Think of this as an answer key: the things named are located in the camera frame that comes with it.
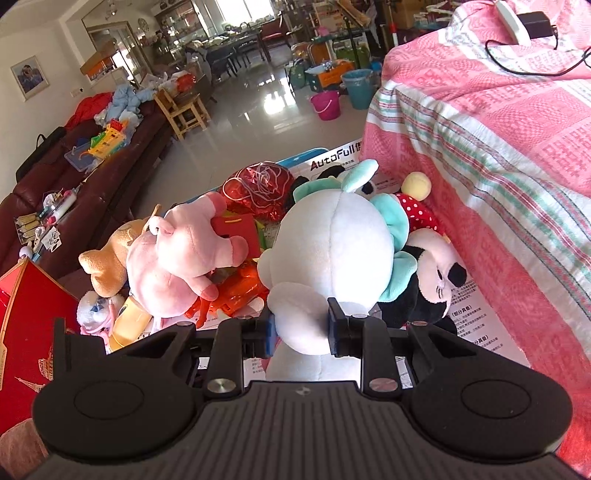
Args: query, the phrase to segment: pink plush pig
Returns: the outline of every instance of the pink plush pig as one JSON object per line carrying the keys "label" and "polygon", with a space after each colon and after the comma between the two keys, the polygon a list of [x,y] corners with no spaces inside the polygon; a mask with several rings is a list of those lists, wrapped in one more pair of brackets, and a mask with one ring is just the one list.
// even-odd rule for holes
{"label": "pink plush pig", "polygon": [[164,218],[148,220],[150,231],[131,245],[127,268],[131,291],[149,313],[172,317],[184,313],[197,296],[215,300],[217,287],[206,274],[244,262],[246,240],[222,238],[213,231],[211,219],[225,210],[223,196],[209,192],[177,205]]}
{"label": "pink plush pig", "polygon": [[127,275],[134,298],[151,315],[171,318],[185,313],[197,300],[187,282],[158,264],[156,237],[142,233],[127,254]]}

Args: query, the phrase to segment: black bag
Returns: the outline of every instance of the black bag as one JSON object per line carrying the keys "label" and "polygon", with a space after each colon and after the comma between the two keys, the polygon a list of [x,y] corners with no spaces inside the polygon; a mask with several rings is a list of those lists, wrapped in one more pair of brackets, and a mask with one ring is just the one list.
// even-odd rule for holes
{"label": "black bag", "polygon": [[64,127],[57,127],[53,132],[50,133],[49,137],[43,134],[37,136],[37,144],[35,151],[28,156],[28,158],[22,163],[17,170],[17,183],[33,168],[33,165],[43,158],[53,145],[55,145],[60,138],[64,137],[66,129]]}

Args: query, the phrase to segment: bed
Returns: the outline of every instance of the bed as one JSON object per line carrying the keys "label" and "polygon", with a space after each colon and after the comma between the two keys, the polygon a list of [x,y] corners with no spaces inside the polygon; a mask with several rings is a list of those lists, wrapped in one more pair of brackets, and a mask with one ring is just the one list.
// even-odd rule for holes
{"label": "bed", "polygon": [[[586,0],[509,1],[558,26],[531,47],[492,52],[514,70],[557,72],[591,45]],[[569,392],[559,456],[591,477],[591,68],[516,76],[487,57],[510,42],[490,1],[392,50],[361,151],[402,180],[432,181],[427,204],[532,368]]]}

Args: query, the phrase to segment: framed picture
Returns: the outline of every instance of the framed picture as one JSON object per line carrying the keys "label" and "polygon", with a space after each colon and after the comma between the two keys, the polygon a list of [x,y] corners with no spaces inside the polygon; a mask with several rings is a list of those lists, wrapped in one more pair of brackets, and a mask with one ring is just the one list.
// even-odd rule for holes
{"label": "framed picture", "polygon": [[22,95],[25,97],[25,101],[49,87],[49,82],[41,70],[36,56],[23,60],[10,69],[21,89]]}

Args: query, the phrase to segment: pink bucket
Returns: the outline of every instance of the pink bucket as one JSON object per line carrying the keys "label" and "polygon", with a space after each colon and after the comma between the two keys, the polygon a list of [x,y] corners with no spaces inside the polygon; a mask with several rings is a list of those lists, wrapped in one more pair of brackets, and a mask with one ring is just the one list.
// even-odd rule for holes
{"label": "pink bucket", "polygon": [[321,120],[334,120],[340,116],[339,92],[335,90],[317,93],[310,102]]}

